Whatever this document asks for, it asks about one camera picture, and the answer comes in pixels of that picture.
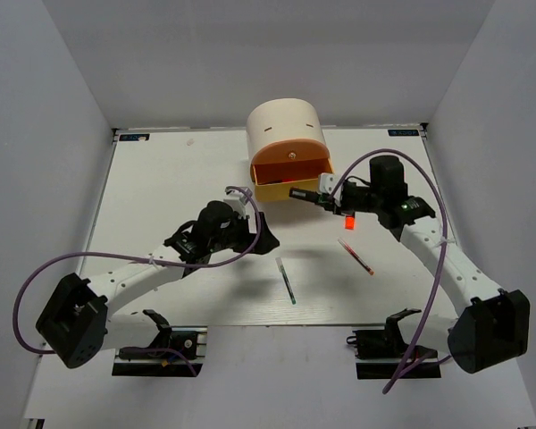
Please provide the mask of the green pen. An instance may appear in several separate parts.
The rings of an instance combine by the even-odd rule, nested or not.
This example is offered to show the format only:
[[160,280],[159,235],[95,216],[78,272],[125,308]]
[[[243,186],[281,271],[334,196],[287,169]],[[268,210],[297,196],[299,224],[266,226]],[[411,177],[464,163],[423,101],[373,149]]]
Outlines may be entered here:
[[296,305],[297,304],[296,297],[295,297],[294,292],[292,290],[291,283],[289,281],[289,277],[288,277],[288,274],[286,272],[286,269],[285,269],[285,266],[283,264],[283,261],[282,261],[282,259],[280,257],[276,257],[275,260],[276,260],[276,264],[278,266],[278,269],[279,269],[279,271],[281,273],[282,280],[284,281],[284,285],[286,287],[287,293],[289,294],[291,304]]

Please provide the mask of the orange highlighter marker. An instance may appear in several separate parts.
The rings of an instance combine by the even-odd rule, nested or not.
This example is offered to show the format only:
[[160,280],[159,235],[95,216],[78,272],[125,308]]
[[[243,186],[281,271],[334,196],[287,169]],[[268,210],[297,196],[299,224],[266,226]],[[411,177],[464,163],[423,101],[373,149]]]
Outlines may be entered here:
[[356,226],[356,218],[353,215],[346,215],[344,227],[346,230],[353,231]]

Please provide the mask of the green highlighter marker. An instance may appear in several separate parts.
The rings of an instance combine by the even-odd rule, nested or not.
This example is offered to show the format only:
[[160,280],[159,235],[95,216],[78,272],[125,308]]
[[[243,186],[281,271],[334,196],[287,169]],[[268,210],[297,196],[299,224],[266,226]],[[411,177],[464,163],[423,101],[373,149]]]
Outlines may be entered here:
[[323,204],[322,195],[319,194],[317,191],[291,188],[289,190],[289,197],[300,201],[309,202],[317,206],[321,206]]

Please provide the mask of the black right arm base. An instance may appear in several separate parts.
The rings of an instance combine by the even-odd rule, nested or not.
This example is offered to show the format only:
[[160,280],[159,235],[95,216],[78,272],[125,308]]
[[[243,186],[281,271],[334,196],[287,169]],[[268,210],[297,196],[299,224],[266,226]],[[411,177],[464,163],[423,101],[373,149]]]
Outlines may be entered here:
[[[389,380],[398,367],[400,359],[408,347],[399,330],[398,323],[411,315],[420,314],[421,310],[405,308],[390,315],[384,325],[372,325],[354,330],[346,338],[347,345],[355,352],[356,377],[358,380]],[[441,371],[438,352],[416,345],[409,365],[425,357],[415,369],[402,376],[403,379],[440,379]]]

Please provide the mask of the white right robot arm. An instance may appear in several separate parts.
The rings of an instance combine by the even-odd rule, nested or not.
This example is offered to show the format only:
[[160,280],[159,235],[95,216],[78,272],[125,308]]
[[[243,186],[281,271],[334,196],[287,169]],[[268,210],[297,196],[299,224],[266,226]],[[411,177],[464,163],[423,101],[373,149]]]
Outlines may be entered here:
[[410,195],[397,152],[374,156],[369,165],[370,180],[364,185],[347,175],[321,174],[310,199],[335,215],[376,215],[433,276],[424,309],[387,317],[381,348],[413,361],[419,360],[418,347],[437,350],[468,374],[525,354],[529,299],[520,290],[499,286],[449,239],[444,209]]

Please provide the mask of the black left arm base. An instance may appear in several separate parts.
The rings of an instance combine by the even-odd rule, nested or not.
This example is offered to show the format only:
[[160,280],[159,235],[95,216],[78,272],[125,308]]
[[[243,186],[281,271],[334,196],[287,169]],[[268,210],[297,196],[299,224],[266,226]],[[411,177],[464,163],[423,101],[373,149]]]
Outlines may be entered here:
[[114,316],[108,331],[113,376],[192,378],[205,362],[206,328],[174,327],[152,309]]

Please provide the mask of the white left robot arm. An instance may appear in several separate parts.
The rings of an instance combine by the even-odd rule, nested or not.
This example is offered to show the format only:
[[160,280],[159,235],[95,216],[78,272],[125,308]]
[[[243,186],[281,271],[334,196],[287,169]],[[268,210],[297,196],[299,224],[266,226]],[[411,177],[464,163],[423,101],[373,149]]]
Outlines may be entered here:
[[107,273],[80,278],[64,276],[38,318],[36,327],[66,367],[85,365],[105,349],[126,357],[170,356],[172,328],[153,309],[123,314],[129,303],[180,281],[207,267],[215,253],[265,255],[280,243],[270,231],[264,213],[251,231],[242,208],[211,201],[195,220],[181,225],[155,249],[146,262],[130,262]]

